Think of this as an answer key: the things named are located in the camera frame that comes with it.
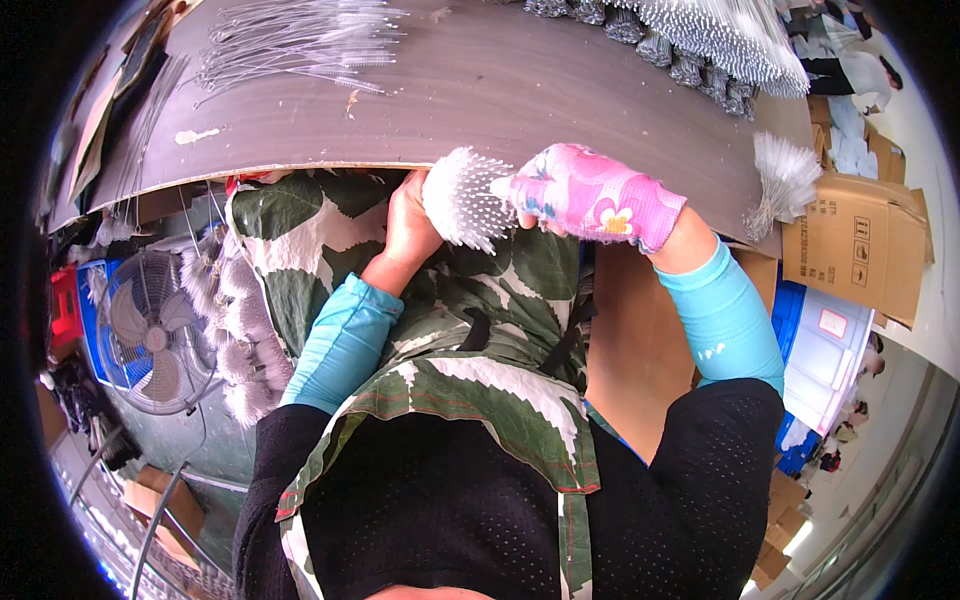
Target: green leaf print apron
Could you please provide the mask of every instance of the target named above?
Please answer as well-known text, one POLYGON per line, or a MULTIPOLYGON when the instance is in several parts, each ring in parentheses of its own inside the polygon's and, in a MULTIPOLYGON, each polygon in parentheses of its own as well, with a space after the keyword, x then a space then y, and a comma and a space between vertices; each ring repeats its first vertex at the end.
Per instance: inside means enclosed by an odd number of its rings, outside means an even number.
MULTIPOLYGON (((386 214, 400 179, 391 172, 318 170, 230 200, 231 227, 251 255, 271 318, 294 356, 325 298, 382 250, 383 220, 371 215, 386 214), (297 210, 285 210, 289 205, 297 210), (326 229, 334 225, 336 235, 326 229), (317 248, 318 240, 333 240, 335 247, 317 248), (304 267, 301 252, 319 262, 304 267)), ((600 478, 583 401, 586 356, 574 326, 588 316, 574 305, 579 242, 517 229, 495 249, 489 256, 444 247, 424 264, 401 297, 406 309, 390 332, 381 368, 332 417, 280 498, 276 521, 300 598, 324 598, 302 503, 364 419, 411 413, 479 420, 505 452, 550 483, 557 493, 561 597, 592 596, 586 498, 600 489, 600 478)))

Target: pink floral glove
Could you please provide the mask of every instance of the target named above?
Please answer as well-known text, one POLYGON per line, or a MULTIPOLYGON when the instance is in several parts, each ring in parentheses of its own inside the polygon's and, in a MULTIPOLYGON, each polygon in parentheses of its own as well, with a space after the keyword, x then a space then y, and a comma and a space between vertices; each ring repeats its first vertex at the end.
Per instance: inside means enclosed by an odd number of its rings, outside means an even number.
POLYGON ((577 237, 630 242, 643 253, 663 246, 686 203, 659 181, 577 144, 550 146, 490 190, 517 212, 577 237))

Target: black mesh shirt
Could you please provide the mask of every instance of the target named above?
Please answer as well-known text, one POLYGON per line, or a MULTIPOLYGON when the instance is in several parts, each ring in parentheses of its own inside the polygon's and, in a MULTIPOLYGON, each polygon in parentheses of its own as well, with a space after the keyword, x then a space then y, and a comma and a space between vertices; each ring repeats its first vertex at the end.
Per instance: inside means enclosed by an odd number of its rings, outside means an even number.
MULTIPOLYGON (((591 423, 602 486, 587 497, 593 597, 739 597, 763 540, 782 416, 777 392, 756 379, 694 390, 667 412, 649 468, 591 423)), ((276 505, 328 420, 291 405, 257 425, 233 545, 238 598, 297 598, 276 505)), ((302 512, 334 600, 395 585, 560 597, 557 496, 477 421, 365 420, 302 512)))

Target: fan grille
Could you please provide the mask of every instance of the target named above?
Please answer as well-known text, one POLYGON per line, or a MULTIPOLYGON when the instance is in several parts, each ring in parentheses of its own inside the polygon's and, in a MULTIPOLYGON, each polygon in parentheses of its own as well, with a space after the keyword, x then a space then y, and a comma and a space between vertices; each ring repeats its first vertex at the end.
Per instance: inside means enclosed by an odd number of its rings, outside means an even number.
POLYGON ((131 406, 152 415, 189 409, 216 368, 204 323, 180 288, 180 257, 143 252, 110 278, 97 312, 107 379, 131 406))

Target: apron strap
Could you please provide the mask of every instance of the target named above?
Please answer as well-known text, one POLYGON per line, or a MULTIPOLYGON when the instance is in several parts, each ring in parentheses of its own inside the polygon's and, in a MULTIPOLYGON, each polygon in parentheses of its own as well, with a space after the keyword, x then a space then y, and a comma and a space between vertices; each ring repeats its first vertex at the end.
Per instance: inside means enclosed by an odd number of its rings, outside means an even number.
POLYGON ((591 600, 593 557, 590 551, 587 495, 558 493, 557 520, 560 526, 561 600, 591 600))
POLYGON ((560 342, 557 342, 557 345, 550 350, 550 353, 547 354, 546 359, 543 363, 537 367, 537 370, 542 372, 548 377, 554 377, 557 375, 557 369, 560 368, 567 357, 570 356, 570 352, 573 350, 573 345, 577 341, 577 324, 586 321, 587 319, 592 319, 597 315, 597 308, 593 304, 593 294, 587 296, 587 299, 583 304, 577 306, 573 309, 573 314, 570 315, 570 323, 566 326, 566 331, 564 335, 561 336, 560 342))
POLYGON ((473 324, 466 340, 457 347, 461 352, 478 352, 487 346, 490 340, 490 317, 475 306, 464 310, 468 317, 473 317, 473 324))

